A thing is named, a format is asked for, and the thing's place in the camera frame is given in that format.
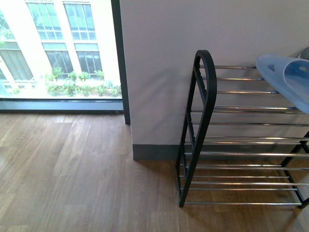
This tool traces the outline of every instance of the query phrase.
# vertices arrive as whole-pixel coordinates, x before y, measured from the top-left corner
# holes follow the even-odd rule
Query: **white building facade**
[[[55,86],[85,72],[94,88],[98,71],[120,85],[110,1],[0,0],[0,10],[1,97],[52,97],[42,83],[59,68]]]

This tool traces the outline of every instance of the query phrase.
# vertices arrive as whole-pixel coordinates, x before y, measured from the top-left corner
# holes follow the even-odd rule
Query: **blue plastic slipper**
[[[261,76],[297,109],[309,115],[309,61],[271,54],[256,59]]]

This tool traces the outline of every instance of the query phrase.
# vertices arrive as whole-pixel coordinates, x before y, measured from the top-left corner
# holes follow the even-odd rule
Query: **window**
[[[14,36],[5,21],[5,18],[0,10],[0,39],[1,40],[14,40]]]
[[[65,4],[74,40],[96,40],[91,7],[88,4]]]
[[[73,71],[72,63],[67,51],[46,51],[52,68],[60,67],[63,78],[67,78],[68,74]]]
[[[3,74],[1,69],[0,69],[0,80],[6,81],[6,78],[5,78],[5,76],[4,76],[4,74]]]
[[[96,77],[96,70],[102,70],[100,55],[98,52],[77,52],[79,63],[83,72],[87,72],[91,77]]]
[[[33,77],[17,43],[5,42],[0,49],[0,56],[11,72],[14,80],[30,80]]]
[[[28,7],[42,40],[63,40],[52,3],[28,3]]]
[[[62,78],[67,78],[73,66],[65,43],[43,43],[43,47],[52,68],[61,68]]]

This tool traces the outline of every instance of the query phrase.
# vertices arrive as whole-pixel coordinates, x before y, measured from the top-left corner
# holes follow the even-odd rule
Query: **wooden floor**
[[[309,207],[177,206],[123,116],[0,115],[0,232],[308,232]]]

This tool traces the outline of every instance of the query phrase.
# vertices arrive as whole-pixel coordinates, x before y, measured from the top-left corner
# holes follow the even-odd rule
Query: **window sill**
[[[123,114],[122,100],[0,100],[0,113]]]

